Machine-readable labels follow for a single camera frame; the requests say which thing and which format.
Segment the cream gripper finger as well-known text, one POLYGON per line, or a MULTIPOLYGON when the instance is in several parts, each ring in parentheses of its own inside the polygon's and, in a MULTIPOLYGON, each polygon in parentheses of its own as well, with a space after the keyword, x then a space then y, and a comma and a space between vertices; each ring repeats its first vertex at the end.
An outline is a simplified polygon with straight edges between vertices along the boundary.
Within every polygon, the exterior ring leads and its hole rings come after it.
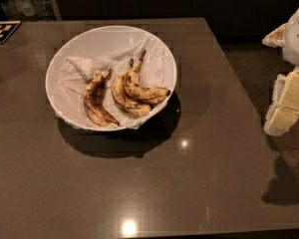
POLYGON ((262 39, 262 44, 271 48, 281 47, 283 44, 283 37, 284 37, 286 26, 287 24, 284 23, 280 25, 278 28, 276 28, 275 30, 273 30, 272 32, 270 32, 262 39))
POLYGON ((287 76, 279 74, 274 83, 272 104, 264 124, 264 131, 281 136, 299 120, 299 67, 287 76))

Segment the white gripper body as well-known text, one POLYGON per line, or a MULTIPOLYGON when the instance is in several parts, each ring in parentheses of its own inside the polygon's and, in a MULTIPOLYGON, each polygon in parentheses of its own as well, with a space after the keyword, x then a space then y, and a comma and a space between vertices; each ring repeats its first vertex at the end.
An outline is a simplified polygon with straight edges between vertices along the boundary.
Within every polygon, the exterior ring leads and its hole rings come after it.
POLYGON ((299 66, 299 8, 287 22, 282 52, 285 61, 299 66))

